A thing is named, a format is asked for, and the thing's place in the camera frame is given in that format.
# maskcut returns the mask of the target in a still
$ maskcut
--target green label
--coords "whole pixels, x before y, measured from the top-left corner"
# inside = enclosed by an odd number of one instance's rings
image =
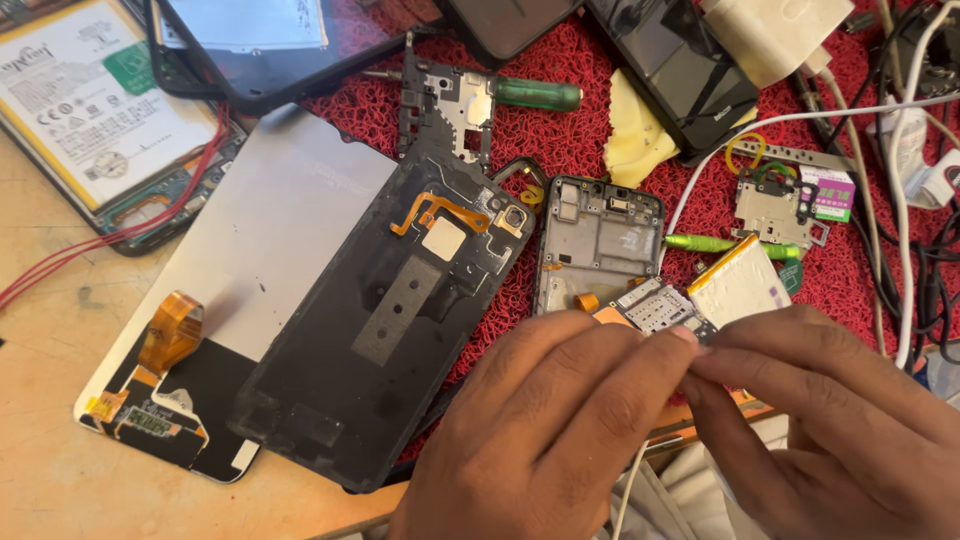
[[[780,270],[780,280],[790,296],[797,294],[804,286],[804,264],[796,258],[787,259]]]
[[[140,41],[122,51],[104,58],[104,67],[127,92],[138,96],[156,88],[154,72],[150,66],[150,49],[146,41]]]

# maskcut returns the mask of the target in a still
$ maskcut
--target orange flex cable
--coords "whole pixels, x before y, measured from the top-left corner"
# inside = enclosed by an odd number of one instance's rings
[[[403,225],[391,223],[390,230],[400,236],[407,234],[407,231],[410,229],[410,225],[414,222],[414,218],[417,217],[417,210],[420,209],[423,201],[430,201],[430,208],[428,208],[420,216],[420,224],[426,226],[428,231],[433,228],[433,223],[436,220],[434,215],[440,208],[449,210],[453,215],[457,216],[461,221],[466,223],[468,227],[478,233],[484,233],[490,228],[490,218],[486,215],[459,207],[445,197],[439,197],[433,193],[430,193],[429,191],[424,191],[417,196],[417,199],[414,201],[414,205],[410,208],[410,213],[407,214],[407,219],[403,221]]]
[[[163,375],[200,345],[204,307],[180,291],[170,293],[156,310],[137,357],[144,369]]]

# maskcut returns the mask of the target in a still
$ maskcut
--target hand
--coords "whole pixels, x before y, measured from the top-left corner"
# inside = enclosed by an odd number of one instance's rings
[[[681,389],[737,502],[778,538],[960,537],[960,411],[810,307],[710,347]],[[767,451],[716,383],[790,415],[790,450]]]
[[[585,540],[698,351],[578,311],[530,319],[480,360],[430,437],[391,540]]]

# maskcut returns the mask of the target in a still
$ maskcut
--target red wire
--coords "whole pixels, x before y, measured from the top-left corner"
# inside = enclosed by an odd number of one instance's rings
[[[159,227],[162,227],[164,224],[169,222],[183,209],[187,201],[190,200],[190,197],[193,195],[194,189],[196,189],[197,184],[200,182],[201,176],[206,171],[210,160],[213,158],[214,154],[217,153],[220,147],[223,146],[228,133],[229,109],[227,105],[219,104],[217,106],[217,133],[210,143],[206,145],[206,148],[204,148],[204,152],[201,154],[200,160],[197,163],[197,168],[194,171],[193,178],[190,179],[190,183],[187,185],[187,188],[183,191],[179,199],[177,199],[173,205],[161,212],[160,215],[141,224],[127,227],[126,229],[117,231],[115,233],[104,234],[103,236],[75,244],[41,260],[27,270],[22,276],[17,278],[16,281],[11,283],[11,285],[4,289],[3,292],[0,292],[0,311],[3,311],[14,299],[30,289],[30,287],[36,285],[50,274],[56,272],[62,268],[63,265],[65,265],[67,262],[70,262],[74,258],[77,258],[88,251],[107,247],[117,242],[148,233],[158,229]],[[44,263],[47,261],[59,256],[63,257],[44,265]]]

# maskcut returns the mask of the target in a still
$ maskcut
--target fingernail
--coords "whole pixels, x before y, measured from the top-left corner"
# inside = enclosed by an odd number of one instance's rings
[[[700,341],[697,340],[697,336],[693,335],[693,332],[690,331],[689,328],[670,327],[669,329],[667,329],[667,331],[672,332],[674,335],[676,335],[683,341],[686,341],[687,343],[697,343],[697,344],[700,343]]]
[[[680,391],[686,395],[686,400],[691,405],[700,406],[702,400],[700,389],[697,388],[696,383],[690,379],[690,375],[684,375],[684,378],[680,379]]]

